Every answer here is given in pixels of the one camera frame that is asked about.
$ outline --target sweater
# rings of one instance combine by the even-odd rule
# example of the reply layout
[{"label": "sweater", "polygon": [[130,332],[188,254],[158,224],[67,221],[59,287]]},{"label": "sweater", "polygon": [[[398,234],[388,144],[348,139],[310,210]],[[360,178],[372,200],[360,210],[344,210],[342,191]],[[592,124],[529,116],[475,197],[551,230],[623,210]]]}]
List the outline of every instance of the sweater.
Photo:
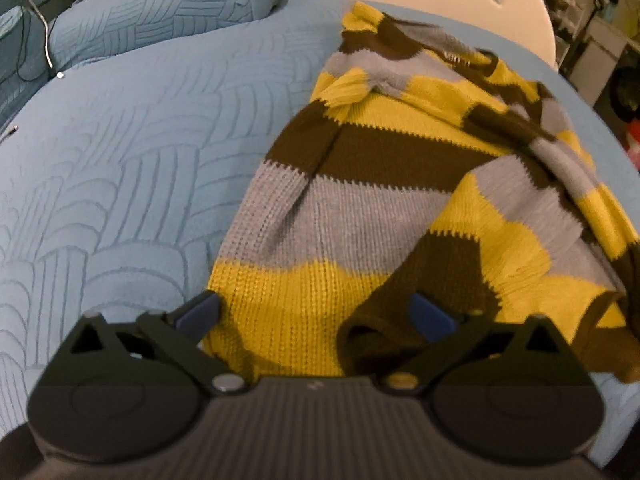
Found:
[{"label": "sweater", "polygon": [[419,292],[547,314],[587,369],[640,379],[638,233],[561,105],[433,25],[342,24],[222,243],[206,352],[249,381],[386,373],[428,346]]}]

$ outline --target knit sweater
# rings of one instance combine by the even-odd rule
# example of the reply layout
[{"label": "knit sweater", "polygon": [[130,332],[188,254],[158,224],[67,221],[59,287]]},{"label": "knit sweater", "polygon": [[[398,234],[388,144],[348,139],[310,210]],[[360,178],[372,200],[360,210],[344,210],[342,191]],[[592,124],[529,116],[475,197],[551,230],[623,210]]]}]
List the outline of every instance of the knit sweater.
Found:
[{"label": "knit sweater", "polygon": [[638,234],[561,105],[433,25],[356,3],[343,26],[222,243],[206,351],[250,381],[385,373],[428,346],[419,292],[543,312],[589,370],[639,379]]}]

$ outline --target triangular cutout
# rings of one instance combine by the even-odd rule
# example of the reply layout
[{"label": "triangular cutout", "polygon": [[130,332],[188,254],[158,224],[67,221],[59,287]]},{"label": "triangular cutout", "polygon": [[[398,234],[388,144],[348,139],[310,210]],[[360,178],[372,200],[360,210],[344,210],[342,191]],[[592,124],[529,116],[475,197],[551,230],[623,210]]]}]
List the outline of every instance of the triangular cutout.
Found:
[{"label": "triangular cutout", "polygon": [[102,350],[100,337],[94,327],[87,325],[78,336],[78,339],[76,339],[76,342],[71,349],[71,353],[83,354],[85,352],[95,352],[97,350]]},{"label": "triangular cutout", "polygon": [[528,351],[534,352],[548,352],[552,354],[557,354],[559,352],[558,346],[549,335],[549,332],[542,326],[537,327],[533,334],[531,335],[531,339],[529,339],[529,343],[527,344]]}]

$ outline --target ribbed knit fabric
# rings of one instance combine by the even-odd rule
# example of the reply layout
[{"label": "ribbed knit fabric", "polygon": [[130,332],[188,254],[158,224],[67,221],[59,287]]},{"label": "ribbed knit fabric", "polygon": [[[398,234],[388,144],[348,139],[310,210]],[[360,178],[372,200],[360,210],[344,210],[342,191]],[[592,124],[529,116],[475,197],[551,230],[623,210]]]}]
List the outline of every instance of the ribbed knit fabric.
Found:
[{"label": "ribbed knit fabric", "polygon": [[385,372],[428,344],[421,292],[544,312],[587,368],[640,378],[638,234],[558,102],[440,28],[361,3],[343,25],[222,244],[206,350],[249,380]]}]

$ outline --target blue gripper pad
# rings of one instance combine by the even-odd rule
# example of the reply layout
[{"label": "blue gripper pad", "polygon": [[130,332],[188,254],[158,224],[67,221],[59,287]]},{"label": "blue gripper pad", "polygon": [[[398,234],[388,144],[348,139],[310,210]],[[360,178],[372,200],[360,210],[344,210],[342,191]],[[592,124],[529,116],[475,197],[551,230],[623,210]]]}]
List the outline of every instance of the blue gripper pad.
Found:
[{"label": "blue gripper pad", "polygon": [[409,302],[409,318],[415,329],[429,342],[435,343],[458,330],[458,322],[445,314],[421,294]]}]

